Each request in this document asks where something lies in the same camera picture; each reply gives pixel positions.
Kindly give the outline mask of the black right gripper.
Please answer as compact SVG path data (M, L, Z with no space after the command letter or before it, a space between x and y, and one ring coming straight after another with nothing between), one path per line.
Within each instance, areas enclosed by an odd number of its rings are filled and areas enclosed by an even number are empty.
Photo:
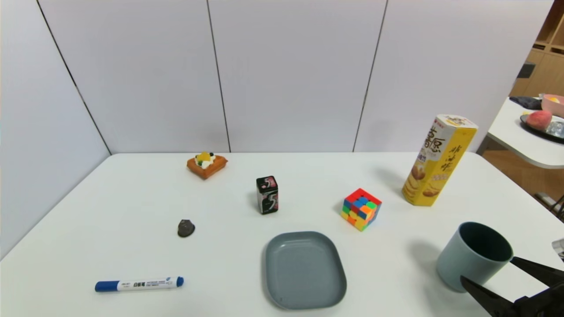
M533 297L522 297L512 303L465 276L460 276L460 283L492 317L562 317L564 272L516 256L510 263L549 288Z

